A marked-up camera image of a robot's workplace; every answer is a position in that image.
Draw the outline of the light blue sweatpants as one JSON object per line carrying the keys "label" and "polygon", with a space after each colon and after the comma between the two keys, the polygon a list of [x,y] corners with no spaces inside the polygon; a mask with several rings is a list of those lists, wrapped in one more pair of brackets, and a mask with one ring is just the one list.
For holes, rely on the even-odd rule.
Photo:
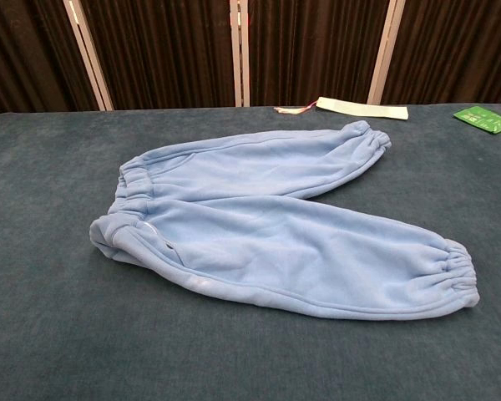
{"label": "light blue sweatpants", "polygon": [[192,292],[313,317],[416,320],[474,307],[476,272],[460,243],[315,202],[390,145],[356,121],[150,150],[120,167],[90,240]]}

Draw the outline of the green foil packet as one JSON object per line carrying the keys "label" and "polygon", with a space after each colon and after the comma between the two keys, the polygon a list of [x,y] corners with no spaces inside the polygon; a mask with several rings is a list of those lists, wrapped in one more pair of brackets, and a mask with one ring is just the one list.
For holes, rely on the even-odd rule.
{"label": "green foil packet", "polygon": [[473,127],[484,130],[491,135],[501,133],[501,115],[489,109],[475,105],[467,109],[460,110],[453,114],[456,119],[470,124]]}

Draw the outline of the dark curtain partition panel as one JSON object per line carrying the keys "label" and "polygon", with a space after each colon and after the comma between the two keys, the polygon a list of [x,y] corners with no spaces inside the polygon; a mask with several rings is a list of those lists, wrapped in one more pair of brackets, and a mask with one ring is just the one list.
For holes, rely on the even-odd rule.
{"label": "dark curtain partition panel", "polygon": [[250,105],[367,101],[390,0],[248,0]]}
{"label": "dark curtain partition panel", "polygon": [[99,108],[63,0],[0,0],[0,114]]}
{"label": "dark curtain partition panel", "polygon": [[406,0],[382,102],[501,103],[501,0]]}
{"label": "dark curtain partition panel", "polygon": [[63,0],[99,106],[233,107],[233,0]]}

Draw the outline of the long white paper tag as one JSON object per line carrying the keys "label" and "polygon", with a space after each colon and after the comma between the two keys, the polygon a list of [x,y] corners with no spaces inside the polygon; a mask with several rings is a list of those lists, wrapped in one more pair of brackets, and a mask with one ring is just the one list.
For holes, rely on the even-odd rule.
{"label": "long white paper tag", "polygon": [[319,97],[316,102],[316,107],[339,114],[347,114],[357,117],[408,120],[408,111],[406,106],[359,104],[338,99]]}

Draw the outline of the blue felt table cover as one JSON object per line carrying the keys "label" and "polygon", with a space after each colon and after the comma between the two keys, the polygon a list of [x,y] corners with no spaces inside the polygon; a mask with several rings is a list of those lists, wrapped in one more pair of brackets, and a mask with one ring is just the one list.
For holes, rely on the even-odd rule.
{"label": "blue felt table cover", "polygon": [[[270,107],[0,114],[0,401],[501,401],[501,134],[458,104],[372,119],[391,149],[321,202],[464,244],[480,300],[414,322],[223,302],[105,258],[91,222],[160,146],[348,117]],[[501,104],[493,106],[501,114]]]}

